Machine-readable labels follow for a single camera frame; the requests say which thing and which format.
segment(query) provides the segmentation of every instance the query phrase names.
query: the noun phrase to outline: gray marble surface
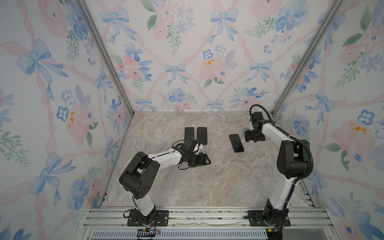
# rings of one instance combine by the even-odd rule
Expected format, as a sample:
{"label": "gray marble surface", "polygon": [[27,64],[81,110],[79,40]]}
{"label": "gray marble surface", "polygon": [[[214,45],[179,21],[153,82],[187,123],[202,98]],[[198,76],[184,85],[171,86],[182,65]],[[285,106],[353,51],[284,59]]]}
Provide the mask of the gray marble surface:
{"label": "gray marble surface", "polygon": [[[156,206],[265,205],[278,179],[278,150],[268,137],[264,142],[245,142],[243,129],[249,127],[247,112],[136,112],[102,206],[134,206],[128,193],[119,183],[122,171],[137,152],[162,152],[168,150],[175,141],[184,139],[185,127],[194,127],[195,136],[197,127],[207,127],[208,144],[203,146],[201,152],[208,155],[212,164],[187,170],[171,166],[159,171],[149,191]],[[244,152],[233,152],[229,134],[239,134]],[[307,206],[300,187],[295,189],[290,206]]]}

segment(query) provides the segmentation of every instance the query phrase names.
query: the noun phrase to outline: floral wallpaper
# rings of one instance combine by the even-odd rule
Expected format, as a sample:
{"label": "floral wallpaper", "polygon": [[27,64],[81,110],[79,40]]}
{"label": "floral wallpaper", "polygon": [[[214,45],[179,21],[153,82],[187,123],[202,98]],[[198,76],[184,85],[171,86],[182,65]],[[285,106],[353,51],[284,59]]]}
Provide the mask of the floral wallpaper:
{"label": "floral wallpaper", "polygon": [[86,2],[135,111],[247,111],[273,108],[333,1]]}
{"label": "floral wallpaper", "polygon": [[276,116],[310,141],[305,182],[342,239],[384,239],[383,24],[383,0],[347,0]]}
{"label": "floral wallpaper", "polygon": [[71,0],[0,8],[0,239],[76,239],[130,119]]}

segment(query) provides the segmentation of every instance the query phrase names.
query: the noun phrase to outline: robotic arm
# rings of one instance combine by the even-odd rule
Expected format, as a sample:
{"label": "robotic arm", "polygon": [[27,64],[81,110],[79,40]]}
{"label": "robotic arm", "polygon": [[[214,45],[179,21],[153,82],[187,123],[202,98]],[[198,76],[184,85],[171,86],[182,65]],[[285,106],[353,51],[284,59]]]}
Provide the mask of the robotic arm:
{"label": "robotic arm", "polygon": [[171,165],[187,162],[189,167],[211,164],[208,156],[200,152],[202,144],[188,137],[184,143],[171,147],[165,152],[145,154],[138,152],[119,178],[133,198],[136,208],[132,211],[143,225],[151,225],[155,219],[156,206],[149,196],[149,190],[157,172]]}
{"label": "robotic arm", "polygon": [[[262,112],[251,110],[254,106],[261,107],[268,119],[265,120]],[[277,169],[280,177],[272,196],[267,200],[264,211],[255,215],[248,213],[246,218],[254,219],[255,222],[266,224],[268,226],[280,226],[271,232],[281,234],[288,213],[287,204],[292,196],[296,183],[310,175],[313,169],[313,158],[309,149],[309,142],[299,140],[276,125],[268,111],[261,105],[255,104],[250,108],[251,130],[245,131],[245,141],[265,141],[268,136],[279,148],[277,157]]]}

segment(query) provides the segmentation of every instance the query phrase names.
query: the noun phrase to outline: smartphone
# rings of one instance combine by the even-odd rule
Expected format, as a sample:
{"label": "smartphone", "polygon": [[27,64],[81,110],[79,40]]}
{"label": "smartphone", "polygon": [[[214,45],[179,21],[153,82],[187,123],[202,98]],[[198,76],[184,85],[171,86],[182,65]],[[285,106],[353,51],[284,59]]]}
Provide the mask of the smartphone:
{"label": "smartphone", "polygon": [[184,129],[184,140],[188,137],[195,139],[195,128],[194,127],[186,127]]}
{"label": "smartphone", "polygon": [[244,152],[243,144],[241,143],[239,134],[229,135],[234,152]]}
{"label": "smartphone", "polygon": [[196,140],[198,140],[201,144],[207,145],[207,128],[206,127],[198,127]]}

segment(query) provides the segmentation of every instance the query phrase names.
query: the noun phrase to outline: vent grille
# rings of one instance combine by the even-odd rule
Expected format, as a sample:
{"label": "vent grille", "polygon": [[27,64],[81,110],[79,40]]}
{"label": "vent grille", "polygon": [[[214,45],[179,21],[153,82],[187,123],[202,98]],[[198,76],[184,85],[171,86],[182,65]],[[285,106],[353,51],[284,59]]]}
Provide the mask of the vent grille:
{"label": "vent grille", "polygon": [[[265,229],[160,229],[153,239],[268,239]],[[95,229],[91,239],[151,239],[136,229]]]}

